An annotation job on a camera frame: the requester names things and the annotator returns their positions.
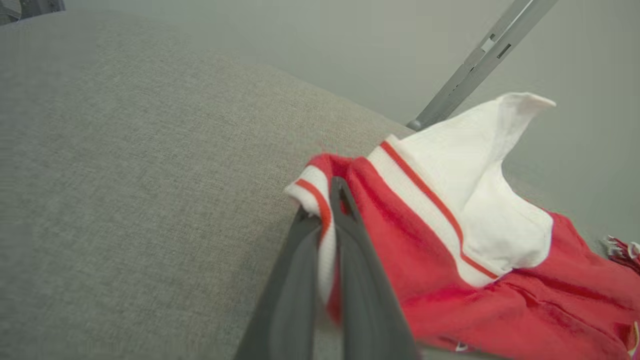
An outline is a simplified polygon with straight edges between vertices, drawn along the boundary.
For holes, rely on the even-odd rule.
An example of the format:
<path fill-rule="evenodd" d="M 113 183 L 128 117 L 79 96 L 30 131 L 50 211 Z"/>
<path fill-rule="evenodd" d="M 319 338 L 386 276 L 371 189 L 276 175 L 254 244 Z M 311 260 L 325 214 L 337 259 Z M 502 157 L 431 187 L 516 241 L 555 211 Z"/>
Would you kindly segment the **grey fabric sofa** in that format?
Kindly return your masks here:
<path fill-rule="evenodd" d="M 169 26 L 0 26 L 0 360 L 233 360 L 322 153 L 405 126 Z M 342 360 L 320 297 L 313 360 Z"/>

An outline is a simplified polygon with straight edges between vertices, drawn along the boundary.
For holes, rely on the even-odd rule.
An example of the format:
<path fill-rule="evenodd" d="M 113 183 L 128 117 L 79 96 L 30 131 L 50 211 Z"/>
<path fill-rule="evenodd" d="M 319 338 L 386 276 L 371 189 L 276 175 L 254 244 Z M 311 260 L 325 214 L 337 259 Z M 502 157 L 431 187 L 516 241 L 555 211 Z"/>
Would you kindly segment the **red and white basketball jersey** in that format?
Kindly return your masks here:
<path fill-rule="evenodd" d="M 503 161 L 555 102 L 512 92 L 364 157 L 320 153 L 286 194 L 318 216 L 318 292 L 342 322 L 330 180 L 344 178 L 414 339 L 515 360 L 640 360 L 640 274 L 516 194 Z"/>

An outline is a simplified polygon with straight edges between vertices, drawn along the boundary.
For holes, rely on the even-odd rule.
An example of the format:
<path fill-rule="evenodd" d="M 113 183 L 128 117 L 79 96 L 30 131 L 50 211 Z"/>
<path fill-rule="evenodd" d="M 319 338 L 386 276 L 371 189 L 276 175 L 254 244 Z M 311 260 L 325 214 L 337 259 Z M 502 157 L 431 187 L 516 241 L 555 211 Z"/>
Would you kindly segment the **grey metal cart frame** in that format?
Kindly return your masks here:
<path fill-rule="evenodd" d="M 66 11 L 64 0 L 0 0 L 0 27 L 64 11 Z"/>

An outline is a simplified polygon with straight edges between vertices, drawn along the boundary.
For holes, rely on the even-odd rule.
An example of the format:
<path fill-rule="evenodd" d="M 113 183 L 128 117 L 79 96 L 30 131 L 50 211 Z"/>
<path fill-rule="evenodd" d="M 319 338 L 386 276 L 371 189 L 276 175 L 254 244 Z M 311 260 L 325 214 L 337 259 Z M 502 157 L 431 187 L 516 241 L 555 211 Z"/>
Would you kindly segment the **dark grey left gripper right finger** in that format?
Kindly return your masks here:
<path fill-rule="evenodd" d="M 343 360 L 421 360 L 402 308 L 346 180 L 333 177 Z"/>

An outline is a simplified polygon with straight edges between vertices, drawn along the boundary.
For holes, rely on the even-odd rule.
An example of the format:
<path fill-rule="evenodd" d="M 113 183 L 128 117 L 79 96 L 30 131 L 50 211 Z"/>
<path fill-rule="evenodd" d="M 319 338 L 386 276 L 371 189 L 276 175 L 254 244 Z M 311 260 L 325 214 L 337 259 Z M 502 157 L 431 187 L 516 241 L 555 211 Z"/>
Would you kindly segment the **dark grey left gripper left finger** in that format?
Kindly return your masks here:
<path fill-rule="evenodd" d="M 322 221 L 300 207 L 235 360 L 313 360 Z"/>

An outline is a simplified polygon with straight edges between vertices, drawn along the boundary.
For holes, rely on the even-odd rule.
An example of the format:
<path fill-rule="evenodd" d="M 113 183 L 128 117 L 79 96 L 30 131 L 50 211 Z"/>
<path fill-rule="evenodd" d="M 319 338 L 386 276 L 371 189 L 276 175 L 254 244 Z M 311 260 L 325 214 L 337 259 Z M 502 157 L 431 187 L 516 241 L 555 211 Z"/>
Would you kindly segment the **grey metal partition post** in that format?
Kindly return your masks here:
<path fill-rule="evenodd" d="M 513 0 L 425 109 L 406 126 L 419 132 L 448 119 L 557 2 Z"/>

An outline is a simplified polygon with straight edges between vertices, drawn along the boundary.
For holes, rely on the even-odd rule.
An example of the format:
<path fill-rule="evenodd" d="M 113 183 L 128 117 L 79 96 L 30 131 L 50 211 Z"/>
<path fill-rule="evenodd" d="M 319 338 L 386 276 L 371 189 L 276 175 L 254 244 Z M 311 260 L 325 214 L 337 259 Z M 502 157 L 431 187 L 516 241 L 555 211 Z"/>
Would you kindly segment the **red shorts with white trim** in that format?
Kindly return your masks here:
<path fill-rule="evenodd" d="M 609 260 L 631 269 L 640 276 L 640 244 L 625 243 L 610 235 L 602 239 L 602 244 Z"/>

